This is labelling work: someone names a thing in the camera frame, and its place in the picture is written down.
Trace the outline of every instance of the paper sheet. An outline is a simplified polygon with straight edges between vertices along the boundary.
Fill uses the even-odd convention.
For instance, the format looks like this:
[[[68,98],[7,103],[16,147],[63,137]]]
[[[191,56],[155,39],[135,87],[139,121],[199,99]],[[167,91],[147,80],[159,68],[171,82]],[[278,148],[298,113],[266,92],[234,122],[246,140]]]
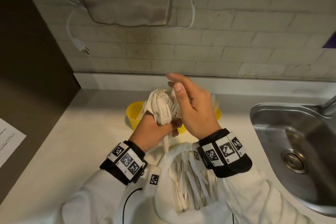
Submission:
[[[0,167],[25,139],[26,135],[0,119]]]

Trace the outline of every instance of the hand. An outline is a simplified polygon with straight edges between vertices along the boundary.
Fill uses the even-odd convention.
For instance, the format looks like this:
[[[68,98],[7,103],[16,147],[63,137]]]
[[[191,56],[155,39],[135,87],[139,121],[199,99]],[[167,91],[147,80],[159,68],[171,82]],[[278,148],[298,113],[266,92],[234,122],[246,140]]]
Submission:
[[[128,141],[132,141],[141,150],[146,152],[157,146],[170,132],[173,132],[173,137],[178,136],[179,132],[177,128],[181,126],[181,119],[176,119],[169,124],[159,126],[156,124],[153,115],[147,111]]]
[[[193,136],[201,140],[222,129],[217,122],[208,91],[180,74],[169,73],[167,78],[172,81],[168,85],[174,88],[183,124]]]

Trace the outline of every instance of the sink basin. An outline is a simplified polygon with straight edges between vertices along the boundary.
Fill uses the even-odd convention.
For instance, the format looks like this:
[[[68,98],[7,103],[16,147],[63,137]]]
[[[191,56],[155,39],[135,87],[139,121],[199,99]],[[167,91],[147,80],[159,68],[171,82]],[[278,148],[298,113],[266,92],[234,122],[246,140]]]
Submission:
[[[336,217],[336,118],[308,106],[254,106],[253,127],[281,184],[315,212]]]

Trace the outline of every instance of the backsplash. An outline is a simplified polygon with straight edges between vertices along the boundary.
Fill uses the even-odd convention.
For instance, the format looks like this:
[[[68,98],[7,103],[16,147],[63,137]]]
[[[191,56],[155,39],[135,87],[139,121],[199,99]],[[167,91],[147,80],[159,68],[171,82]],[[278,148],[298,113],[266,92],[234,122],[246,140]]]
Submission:
[[[65,0],[33,0],[75,72],[336,81],[336,0],[194,0],[192,29],[125,28],[94,23],[77,9],[69,40]],[[187,26],[189,0],[173,0],[170,26]]]

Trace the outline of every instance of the right hand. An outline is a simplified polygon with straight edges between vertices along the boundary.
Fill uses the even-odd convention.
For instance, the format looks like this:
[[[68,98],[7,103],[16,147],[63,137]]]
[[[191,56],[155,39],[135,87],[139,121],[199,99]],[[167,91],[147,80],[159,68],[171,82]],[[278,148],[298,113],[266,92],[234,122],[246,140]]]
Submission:
[[[182,122],[193,136],[201,140],[222,129],[216,119],[208,91],[180,74],[169,73],[166,76],[172,81],[168,82],[168,85],[174,89],[181,109]]]

